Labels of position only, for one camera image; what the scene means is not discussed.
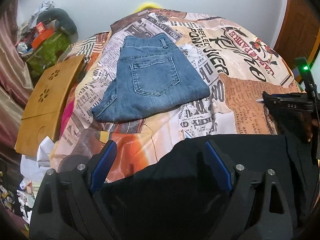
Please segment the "black pants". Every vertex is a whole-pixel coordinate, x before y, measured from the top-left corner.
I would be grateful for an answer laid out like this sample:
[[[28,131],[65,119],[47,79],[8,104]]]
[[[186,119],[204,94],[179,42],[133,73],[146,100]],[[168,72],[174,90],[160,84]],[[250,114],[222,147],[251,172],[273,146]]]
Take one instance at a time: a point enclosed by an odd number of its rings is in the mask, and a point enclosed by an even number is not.
[[[291,239],[318,190],[296,139],[216,135],[179,142],[98,198],[119,239]]]

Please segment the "newspaper print bed blanket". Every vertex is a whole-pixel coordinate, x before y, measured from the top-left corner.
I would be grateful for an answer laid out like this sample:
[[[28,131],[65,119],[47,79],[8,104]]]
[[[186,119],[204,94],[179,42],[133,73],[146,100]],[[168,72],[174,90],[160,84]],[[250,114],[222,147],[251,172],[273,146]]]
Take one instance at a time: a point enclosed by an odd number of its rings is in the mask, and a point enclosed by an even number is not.
[[[108,140],[108,181],[157,163],[187,138],[276,134],[263,92],[299,87],[285,61],[221,17],[150,9],[114,23],[74,92],[72,113],[50,154],[58,172],[87,163]]]

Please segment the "white plastic bag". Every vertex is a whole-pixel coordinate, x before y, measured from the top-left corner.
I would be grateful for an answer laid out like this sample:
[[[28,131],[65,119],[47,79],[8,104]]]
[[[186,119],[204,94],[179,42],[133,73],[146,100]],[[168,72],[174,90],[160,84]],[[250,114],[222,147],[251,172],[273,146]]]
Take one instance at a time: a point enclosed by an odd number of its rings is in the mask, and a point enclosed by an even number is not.
[[[45,137],[39,144],[35,157],[22,155],[20,163],[21,175],[31,181],[41,183],[46,172],[50,169],[49,154],[55,144],[50,137]]]

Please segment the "wooden lap desk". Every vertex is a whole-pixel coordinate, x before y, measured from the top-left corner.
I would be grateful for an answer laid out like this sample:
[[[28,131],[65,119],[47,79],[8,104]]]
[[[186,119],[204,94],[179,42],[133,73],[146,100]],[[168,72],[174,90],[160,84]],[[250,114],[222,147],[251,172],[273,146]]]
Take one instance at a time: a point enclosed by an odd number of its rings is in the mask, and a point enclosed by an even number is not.
[[[79,55],[43,72],[22,114],[16,153],[34,157],[45,137],[58,139],[67,96],[83,63]]]

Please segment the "folded blue jeans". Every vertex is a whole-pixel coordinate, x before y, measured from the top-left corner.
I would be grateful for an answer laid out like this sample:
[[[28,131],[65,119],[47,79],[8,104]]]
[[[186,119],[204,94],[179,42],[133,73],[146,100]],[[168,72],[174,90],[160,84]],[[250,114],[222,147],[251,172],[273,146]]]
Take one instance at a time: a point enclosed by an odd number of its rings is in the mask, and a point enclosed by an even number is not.
[[[165,34],[125,37],[116,78],[92,109],[99,122],[144,119],[210,95],[183,52]]]

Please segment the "pink striped curtain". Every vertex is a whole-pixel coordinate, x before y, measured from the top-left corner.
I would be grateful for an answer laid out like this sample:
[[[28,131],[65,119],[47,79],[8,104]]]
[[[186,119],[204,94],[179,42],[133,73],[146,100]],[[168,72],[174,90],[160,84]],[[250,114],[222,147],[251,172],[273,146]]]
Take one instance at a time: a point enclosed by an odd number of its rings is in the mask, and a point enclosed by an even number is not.
[[[21,117],[33,91],[26,63],[15,47],[18,0],[10,0],[1,15],[1,147],[13,149]]]

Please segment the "green patterned storage box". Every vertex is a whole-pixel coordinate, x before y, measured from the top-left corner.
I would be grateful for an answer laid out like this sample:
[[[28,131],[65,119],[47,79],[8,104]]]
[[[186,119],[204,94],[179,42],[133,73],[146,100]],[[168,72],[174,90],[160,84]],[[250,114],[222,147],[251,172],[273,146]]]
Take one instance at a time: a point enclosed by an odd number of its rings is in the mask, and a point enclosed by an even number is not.
[[[70,44],[69,38],[65,33],[56,31],[30,55],[23,57],[31,77],[41,76],[46,69],[56,64],[61,54],[65,52]]]

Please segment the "orange box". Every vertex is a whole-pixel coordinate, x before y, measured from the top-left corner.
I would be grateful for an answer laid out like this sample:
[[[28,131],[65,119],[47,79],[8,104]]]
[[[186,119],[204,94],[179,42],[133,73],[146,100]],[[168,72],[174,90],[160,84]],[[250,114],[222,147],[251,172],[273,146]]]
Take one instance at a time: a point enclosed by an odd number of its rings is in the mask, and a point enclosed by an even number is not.
[[[47,38],[51,37],[54,32],[54,29],[45,29],[43,32],[37,35],[31,43],[33,50],[35,50]]]

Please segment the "grey neck pillow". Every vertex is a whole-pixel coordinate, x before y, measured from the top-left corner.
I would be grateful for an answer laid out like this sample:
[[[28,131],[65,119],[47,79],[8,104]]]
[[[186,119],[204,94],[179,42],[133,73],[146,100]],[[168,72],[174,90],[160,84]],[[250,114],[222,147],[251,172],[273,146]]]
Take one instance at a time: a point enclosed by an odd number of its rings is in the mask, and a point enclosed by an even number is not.
[[[66,11],[61,8],[53,8],[39,14],[36,23],[43,24],[54,21],[55,29],[63,29],[67,33],[73,35],[77,32],[74,21],[70,18]]]

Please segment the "yellow curved headboard pad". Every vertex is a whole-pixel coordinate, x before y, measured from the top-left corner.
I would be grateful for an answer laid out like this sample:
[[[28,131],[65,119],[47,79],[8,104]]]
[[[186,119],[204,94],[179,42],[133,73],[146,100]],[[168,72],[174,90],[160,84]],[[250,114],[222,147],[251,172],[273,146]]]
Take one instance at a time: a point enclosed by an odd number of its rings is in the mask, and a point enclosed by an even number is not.
[[[156,3],[144,2],[135,10],[135,12],[140,12],[149,9],[162,9],[162,7]]]

